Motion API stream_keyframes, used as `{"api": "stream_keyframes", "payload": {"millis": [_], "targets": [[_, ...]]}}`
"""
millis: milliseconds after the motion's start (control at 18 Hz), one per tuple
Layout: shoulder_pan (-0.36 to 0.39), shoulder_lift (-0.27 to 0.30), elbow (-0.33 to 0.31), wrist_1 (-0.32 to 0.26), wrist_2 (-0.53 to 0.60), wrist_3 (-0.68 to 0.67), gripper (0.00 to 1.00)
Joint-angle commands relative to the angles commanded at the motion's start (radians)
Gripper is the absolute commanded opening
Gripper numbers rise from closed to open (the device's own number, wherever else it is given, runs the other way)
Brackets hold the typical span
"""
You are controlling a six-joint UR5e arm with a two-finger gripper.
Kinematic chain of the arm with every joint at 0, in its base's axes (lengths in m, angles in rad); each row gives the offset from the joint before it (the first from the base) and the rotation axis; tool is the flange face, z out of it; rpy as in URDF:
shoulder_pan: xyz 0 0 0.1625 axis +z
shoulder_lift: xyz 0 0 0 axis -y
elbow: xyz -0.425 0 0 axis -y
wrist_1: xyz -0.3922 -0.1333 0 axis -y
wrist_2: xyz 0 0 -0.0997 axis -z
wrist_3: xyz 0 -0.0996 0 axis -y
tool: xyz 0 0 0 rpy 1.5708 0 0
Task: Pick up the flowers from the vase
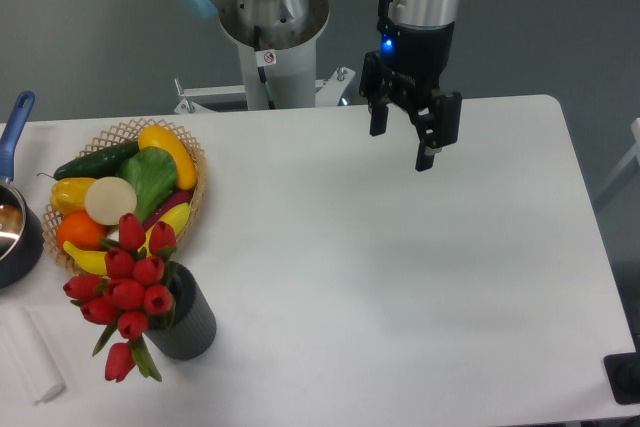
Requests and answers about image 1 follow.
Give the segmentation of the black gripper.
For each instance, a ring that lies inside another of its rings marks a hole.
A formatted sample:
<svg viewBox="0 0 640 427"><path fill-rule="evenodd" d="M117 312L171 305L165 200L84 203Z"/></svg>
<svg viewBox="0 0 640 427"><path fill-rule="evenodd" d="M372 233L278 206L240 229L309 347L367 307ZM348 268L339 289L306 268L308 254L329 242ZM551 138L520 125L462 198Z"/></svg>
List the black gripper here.
<svg viewBox="0 0 640 427"><path fill-rule="evenodd" d="M359 91L368 102L369 134L386 132L390 103L404 110L419 137L417 171L432 168L435 155L458 140L462 95L440 89L454 29L453 23L414 29L381 21L380 48L364 57Z"/></svg>

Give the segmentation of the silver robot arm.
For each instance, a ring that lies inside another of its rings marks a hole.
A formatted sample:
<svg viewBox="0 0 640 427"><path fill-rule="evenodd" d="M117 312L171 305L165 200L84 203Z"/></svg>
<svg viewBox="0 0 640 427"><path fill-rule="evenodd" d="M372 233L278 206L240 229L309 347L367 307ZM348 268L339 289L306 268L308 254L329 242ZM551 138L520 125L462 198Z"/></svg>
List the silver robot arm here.
<svg viewBox="0 0 640 427"><path fill-rule="evenodd" d="M329 19L328 0L179 0L200 18L217 16L237 46L247 105L252 110L314 107L316 42ZM460 0L378 0L378 49L363 61L359 93L383 134L388 109L403 110L419 139L416 167L458 138L461 95L445 92L445 69Z"/></svg>

